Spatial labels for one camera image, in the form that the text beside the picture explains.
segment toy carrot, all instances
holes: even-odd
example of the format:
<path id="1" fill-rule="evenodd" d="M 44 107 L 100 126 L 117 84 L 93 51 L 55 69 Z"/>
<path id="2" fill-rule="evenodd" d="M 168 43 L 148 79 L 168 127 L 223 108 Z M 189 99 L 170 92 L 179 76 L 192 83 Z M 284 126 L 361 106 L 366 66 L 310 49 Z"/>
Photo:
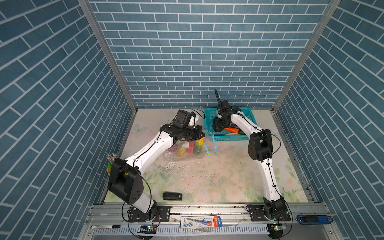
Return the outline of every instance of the toy carrot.
<path id="1" fill-rule="evenodd" d="M 241 129 L 233 128 L 233 127 L 225 127 L 224 130 L 229 132 L 238 133 L 240 135 L 245 135 L 245 133 Z"/>

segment white marker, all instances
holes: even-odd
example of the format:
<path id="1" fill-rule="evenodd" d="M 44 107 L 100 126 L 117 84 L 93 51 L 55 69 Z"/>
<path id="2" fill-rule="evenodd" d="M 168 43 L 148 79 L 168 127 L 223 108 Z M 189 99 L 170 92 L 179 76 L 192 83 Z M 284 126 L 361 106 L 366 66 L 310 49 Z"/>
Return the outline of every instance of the white marker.
<path id="1" fill-rule="evenodd" d="M 92 225 L 91 229 L 99 229 L 99 228 L 120 228 L 120 225 Z"/>

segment table surface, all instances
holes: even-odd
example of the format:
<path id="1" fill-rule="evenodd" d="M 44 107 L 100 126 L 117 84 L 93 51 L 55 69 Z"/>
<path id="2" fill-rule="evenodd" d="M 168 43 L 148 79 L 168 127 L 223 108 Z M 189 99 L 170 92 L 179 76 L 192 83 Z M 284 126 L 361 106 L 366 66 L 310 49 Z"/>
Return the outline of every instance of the table surface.
<path id="1" fill-rule="evenodd" d="M 176 109 L 139 109 L 121 158 L 144 147 L 176 113 Z M 269 110 L 252 110 L 252 113 L 258 126 L 268 128 L 280 138 Z M 204 128 L 203 120 L 199 119 L 197 125 Z M 209 151 L 215 151 L 211 140 L 204 141 Z M 274 150 L 277 149 L 278 139 L 272 137 L 272 142 Z M 248 155 L 248 141 L 219 141 L 217 148 L 218 152 L 211 153 L 210 158 L 204 148 L 199 155 L 187 152 L 178 157 L 176 152 L 169 151 L 161 154 L 143 174 L 151 187 L 152 198 L 164 202 L 163 192 L 170 191 L 182 193 L 183 202 L 263 202 L 262 179 L 256 162 Z M 287 202 L 308 202 L 283 143 L 273 155 L 273 170 Z M 109 191 L 104 201 L 123 202 Z"/>

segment brick wallpaper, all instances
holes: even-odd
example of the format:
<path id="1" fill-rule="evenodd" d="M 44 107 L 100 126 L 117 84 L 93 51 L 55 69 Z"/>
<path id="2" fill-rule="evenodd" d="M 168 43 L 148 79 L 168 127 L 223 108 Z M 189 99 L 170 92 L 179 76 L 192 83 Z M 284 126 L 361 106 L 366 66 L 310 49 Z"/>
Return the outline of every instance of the brick wallpaper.
<path id="1" fill-rule="evenodd" d="M 73 239 L 131 110 L 76 0 L 0 1 L 0 239 Z"/>
<path id="2" fill-rule="evenodd" d="M 344 239 L 384 239 L 383 12 L 342 0 L 278 110 Z"/>
<path id="3" fill-rule="evenodd" d="M 328 1 L 91 4 L 139 108 L 271 108 Z"/>

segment toy vegetable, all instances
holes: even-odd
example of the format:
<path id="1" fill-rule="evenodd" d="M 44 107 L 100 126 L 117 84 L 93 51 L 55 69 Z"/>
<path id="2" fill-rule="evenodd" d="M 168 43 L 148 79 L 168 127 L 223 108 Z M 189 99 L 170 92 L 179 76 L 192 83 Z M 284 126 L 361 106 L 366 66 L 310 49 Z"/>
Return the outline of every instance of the toy vegetable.
<path id="1" fill-rule="evenodd" d="M 238 133 L 240 135 L 245 135 L 245 133 L 241 129 L 233 128 L 233 127 L 225 127 L 224 130 L 229 132 Z"/>
<path id="2" fill-rule="evenodd" d="M 201 150 L 203 149 L 203 143 L 204 138 L 200 138 L 196 141 L 195 147 L 193 149 L 193 154 L 198 155 L 201 152 Z"/>

